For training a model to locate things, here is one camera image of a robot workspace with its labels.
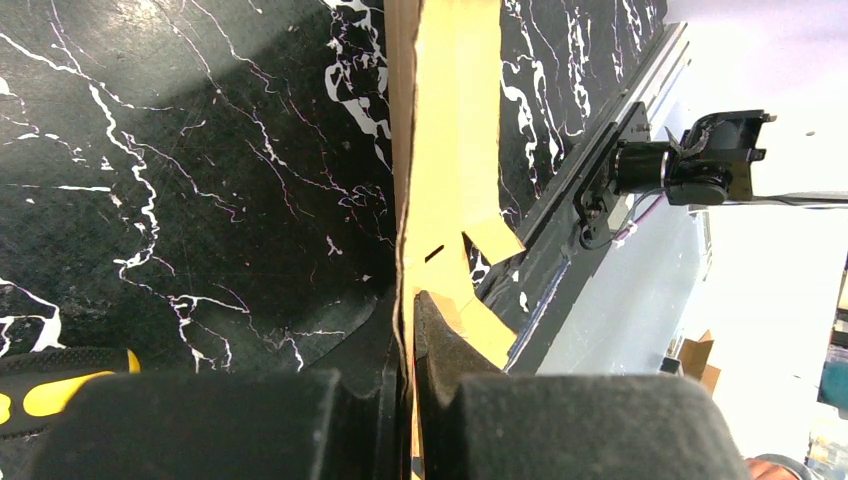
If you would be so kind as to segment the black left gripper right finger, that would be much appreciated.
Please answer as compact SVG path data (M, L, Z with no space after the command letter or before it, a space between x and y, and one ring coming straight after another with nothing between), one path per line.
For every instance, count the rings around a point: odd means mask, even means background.
M511 376L414 301L428 479L745 479L718 407L682 376Z

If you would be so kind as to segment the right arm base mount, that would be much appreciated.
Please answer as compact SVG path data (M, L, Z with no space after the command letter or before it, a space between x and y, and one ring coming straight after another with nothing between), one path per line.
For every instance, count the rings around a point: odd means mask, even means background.
M644 103L636 103L610 139L595 150L596 162L581 177L574 197L577 239L596 250L623 239L637 223L639 205L662 197L671 206L786 205L844 209L844 192L799 192L758 196L752 166L766 156L756 143L775 116L763 110L729 111L698 119L682 137L650 137Z

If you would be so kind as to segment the brown cardboard box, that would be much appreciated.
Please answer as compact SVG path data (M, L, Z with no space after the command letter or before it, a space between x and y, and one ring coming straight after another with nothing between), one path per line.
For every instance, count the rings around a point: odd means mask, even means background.
M515 334L478 298L467 247L490 263L524 249L499 204L501 5L385 5L397 238L393 328L404 379L404 460L433 478L449 394L434 390L427 338L446 333L496 368Z

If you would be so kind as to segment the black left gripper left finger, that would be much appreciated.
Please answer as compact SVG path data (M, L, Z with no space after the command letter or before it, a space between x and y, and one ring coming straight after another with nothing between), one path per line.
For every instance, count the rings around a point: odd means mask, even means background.
M84 386L35 479L397 479L396 296L300 372L146 373Z

